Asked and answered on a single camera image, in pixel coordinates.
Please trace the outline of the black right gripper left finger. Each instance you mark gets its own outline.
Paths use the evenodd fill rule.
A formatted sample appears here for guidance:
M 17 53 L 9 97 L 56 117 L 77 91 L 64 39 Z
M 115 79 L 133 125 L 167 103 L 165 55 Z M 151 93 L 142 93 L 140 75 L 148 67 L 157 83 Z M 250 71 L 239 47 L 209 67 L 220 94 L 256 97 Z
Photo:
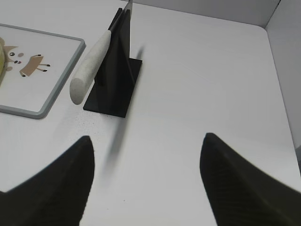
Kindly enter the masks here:
M 39 173 L 0 194 L 0 224 L 78 226 L 94 174 L 93 144 L 83 136 Z

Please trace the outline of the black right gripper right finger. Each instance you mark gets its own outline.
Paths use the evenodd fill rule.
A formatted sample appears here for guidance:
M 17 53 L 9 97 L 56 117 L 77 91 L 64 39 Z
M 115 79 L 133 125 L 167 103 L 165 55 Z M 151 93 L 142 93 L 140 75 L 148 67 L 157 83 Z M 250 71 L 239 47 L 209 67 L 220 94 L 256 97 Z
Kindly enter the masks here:
M 219 226 L 299 226 L 301 194 L 269 176 L 214 133 L 206 133 L 199 162 Z

